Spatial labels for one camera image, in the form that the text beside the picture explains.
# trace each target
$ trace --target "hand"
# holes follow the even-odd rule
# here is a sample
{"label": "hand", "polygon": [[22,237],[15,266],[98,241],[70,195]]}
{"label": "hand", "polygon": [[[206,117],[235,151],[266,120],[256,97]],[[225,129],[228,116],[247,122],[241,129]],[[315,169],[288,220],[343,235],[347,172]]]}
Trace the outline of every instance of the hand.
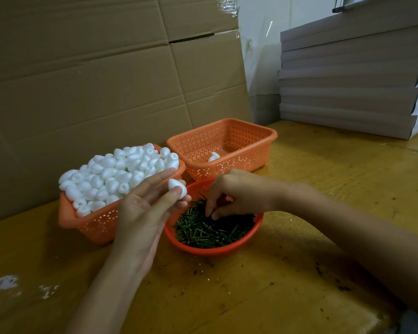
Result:
{"label": "hand", "polygon": [[137,272],[141,278],[151,268],[167,219],[171,213],[187,207],[192,199],[187,195],[178,200],[182,189],[177,186],[169,192],[167,182],[162,183],[174,170],[167,169],[145,179],[118,207],[118,229],[112,252],[128,253],[133,262],[139,263]]}
{"label": "hand", "polygon": [[[296,205],[293,198],[301,196],[305,184],[277,181],[243,170],[232,169],[212,182],[206,203],[206,216],[212,219],[247,213],[286,211],[292,213]],[[228,195],[233,203],[217,207],[217,199]]]}

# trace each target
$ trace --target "wooden table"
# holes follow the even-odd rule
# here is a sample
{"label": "wooden table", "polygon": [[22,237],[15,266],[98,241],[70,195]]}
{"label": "wooden table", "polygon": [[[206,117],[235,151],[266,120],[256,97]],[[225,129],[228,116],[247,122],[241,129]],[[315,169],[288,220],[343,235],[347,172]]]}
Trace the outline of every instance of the wooden table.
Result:
{"label": "wooden table", "polygon": [[[279,138],[258,174],[309,183],[418,233],[418,136],[271,127]],[[56,213],[52,202],[0,221],[0,333],[61,333],[109,253],[111,246],[60,229]],[[162,237],[122,332],[368,333],[402,309],[315,228],[271,212],[247,246],[223,260],[180,252]]]}

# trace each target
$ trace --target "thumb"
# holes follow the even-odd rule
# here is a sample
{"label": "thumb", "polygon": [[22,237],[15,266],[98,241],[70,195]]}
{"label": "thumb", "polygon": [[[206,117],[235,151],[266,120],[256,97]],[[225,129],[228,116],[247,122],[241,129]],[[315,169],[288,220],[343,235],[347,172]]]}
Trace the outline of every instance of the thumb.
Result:
{"label": "thumb", "polygon": [[163,215],[178,201],[182,192],[183,189],[179,186],[176,186],[173,190],[167,192],[146,213],[147,219],[159,223],[162,220]]}
{"label": "thumb", "polygon": [[223,207],[217,208],[214,213],[212,213],[212,219],[217,220],[221,217],[226,217],[227,215],[235,215],[236,213],[236,203],[227,204]]}

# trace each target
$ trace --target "red plastic bowl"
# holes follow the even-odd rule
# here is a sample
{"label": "red plastic bowl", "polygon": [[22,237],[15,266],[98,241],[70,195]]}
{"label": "red plastic bowl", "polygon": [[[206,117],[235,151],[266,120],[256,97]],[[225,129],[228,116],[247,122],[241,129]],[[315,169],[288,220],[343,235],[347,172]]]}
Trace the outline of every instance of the red plastic bowl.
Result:
{"label": "red plastic bowl", "polygon": [[[207,178],[200,180],[198,182],[192,183],[187,187],[187,194],[192,197],[192,201],[197,200],[200,196],[200,193],[204,196],[207,196],[209,193],[209,187],[211,183],[215,180],[215,178]],[[179,219],[181,213],[183,213],[185,209],[180,210],[170,216],[168,219],[166,226],[164,227],[164,233],[166,234],[167,238],[170,240],[174,246],[178,247],[179,249],[192,253],[196,256],[202,256],[202,257],[209,257],[209,258],[224,258],[228,257],[231,254],[234,254],[237,252],[240,247],[244,246],[248,240],[252,238],[252,236],[257,232],[258,228],[262,224],[263,221],[263,213],[258,214],[255,216],[255,225],[243,238],[240,240],[229,244],[227,246],[222,247],[216,247],[216,248],[195,248],[186,246],[182,243],[180,243],[176,238],[176,229],[173,227],[173,225],[176,224],[176,221]]]}

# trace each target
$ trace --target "pile of green sticks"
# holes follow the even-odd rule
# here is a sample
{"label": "pile of green sticks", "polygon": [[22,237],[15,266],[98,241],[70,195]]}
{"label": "pile of green sticks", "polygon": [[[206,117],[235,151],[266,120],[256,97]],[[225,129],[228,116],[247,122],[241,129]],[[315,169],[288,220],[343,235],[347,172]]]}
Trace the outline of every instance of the pile of green sticks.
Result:
{"label": "pile of green sticks", "polygon": [[206,197],[191,202],[174,227],[182,244],[196,248],[229,245],[244,237],[254,227],[255,215],[229,215],[218,220],[205,216]]}

